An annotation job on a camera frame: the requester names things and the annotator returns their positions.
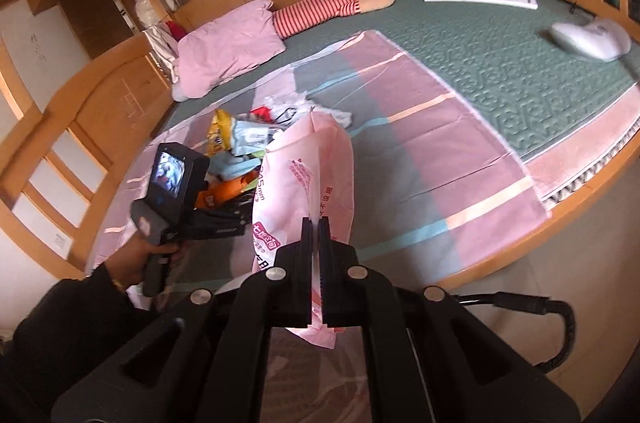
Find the metal rivet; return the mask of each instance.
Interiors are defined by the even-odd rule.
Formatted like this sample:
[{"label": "metal rivet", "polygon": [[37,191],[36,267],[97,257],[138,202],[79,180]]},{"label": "metal rivet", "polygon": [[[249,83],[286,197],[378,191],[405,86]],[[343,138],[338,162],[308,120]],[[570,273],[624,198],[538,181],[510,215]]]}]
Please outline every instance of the metal rivet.
[{"label": "metal rivet", "polygon": [[347,275],[349,275],[351,278],[356,280],[361,280],[363,278],[366,278],[368,274],[369,272],[367,271],[367,268],[363,266],[351,266],[347,270]]},{"label": "metal rivet", "polygon": [[444,300],[444,289],[438,286],[428,286],[424,289],[424,297],[431,302],[440,302]]},{"label": "metal rivet", "polygon": [[208,289],[196,289],[196,291],[191,292],[190,299],[197,306],[201,306],[211,300],[211,291]]},{"label": "metal rivet", "polygon": [[269,280],[282,280],[287,276],[287,272],[283,268],[273,267],[267,270],[267,278]]}]

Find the display screen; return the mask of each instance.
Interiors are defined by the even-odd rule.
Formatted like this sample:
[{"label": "display screen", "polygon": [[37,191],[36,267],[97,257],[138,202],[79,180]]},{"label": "display screen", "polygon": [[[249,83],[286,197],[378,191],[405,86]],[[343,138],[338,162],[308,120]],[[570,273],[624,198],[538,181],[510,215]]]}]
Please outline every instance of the display screen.
[{"label": "display screen", "polygon": [[168,152],[162,152],[158,166],[154,171],[152,182],[166,190],[172,197],[178,197],[183,175],[184,161],[180,161]]}]

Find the wooden bed frame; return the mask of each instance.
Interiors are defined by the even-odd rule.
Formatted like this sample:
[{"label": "wooden bed frame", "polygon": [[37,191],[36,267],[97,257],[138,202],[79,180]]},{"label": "wooden bed frame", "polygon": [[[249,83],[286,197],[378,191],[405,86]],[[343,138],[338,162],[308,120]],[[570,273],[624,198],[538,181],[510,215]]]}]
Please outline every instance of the wooden bed frame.
[{"label": "wooden bed frame", "polygon": [[[2,93],[18,123],[0,144],[0,229],[56,278],[82,278],[94,238],[130,164],[172,104],[170,84],[139,34],[99,56],[55,93],[40,112],[0,40]],[[104,172],[92,192],[52,146],[65,130]],[[88,204],[80,226],[70,223],[30,183],[46,161]],[[72,239],[63,259],[12,212],[20,194]]]},{"label": "wooden bed frame", "polygon": [[[620,9],[604,0],[568,0],[599,16],[611,18],[640,41],[640,24],[629,18],[628,0]],[[151,0],[162,16],[173,18],[161,0]],[[0,49],[0,85],[19,122],[0,144],[0,229],[35,262],[57,278],[84,276],[92,243],[126,170],[172,103],[168,82],[151,62],[149,45],[138,35],[103,54],[76,74],[54,96],[42,114],[10,67],[6,50]],[[134,82],[130,96],[121,96],[127,82]],[[130,107],[137,107],[131,112]],[[67,130],[105,171],[100,187],[91,193],[52,151],[53,143]],[[552,218],[521,241],[491,258],[441,281],[451,289],[488,275],[526,255],[589,208],[622,175],[640,154],[640,135],[631,141],[593,179],[562,201]],[[89,204],[79,227],[71,225],[30,185],[41,160]],[[68,259],[62,259],[18,220],[11,207],[20,194],[73,239]]]}]

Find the yellow package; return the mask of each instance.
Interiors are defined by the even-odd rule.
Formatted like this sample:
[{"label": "yellow package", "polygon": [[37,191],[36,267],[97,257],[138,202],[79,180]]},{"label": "yellow package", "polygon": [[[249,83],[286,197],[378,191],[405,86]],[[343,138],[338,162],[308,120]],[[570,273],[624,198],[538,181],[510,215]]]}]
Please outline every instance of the yellow package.
[{"label": "yellow package", "polygon": [[221,108],[216,109],[207,133],[207,156],[231,150],[231,115]]}]

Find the floor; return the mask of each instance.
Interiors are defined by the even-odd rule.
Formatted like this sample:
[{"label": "floor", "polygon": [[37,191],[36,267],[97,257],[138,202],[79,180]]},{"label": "floor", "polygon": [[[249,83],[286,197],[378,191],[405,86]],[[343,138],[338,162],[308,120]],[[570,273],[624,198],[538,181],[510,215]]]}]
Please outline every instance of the floor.
[{"label": "floor", "polygon": [[[568,361],[549,377],[585,417],[607,393],[640,338],[640,161],[591,210],[523,259],[455,293],[511,291],[569,302],[577,340]],[[562,342],[559,317],[493,307],[472,308],[531,363]]]}]

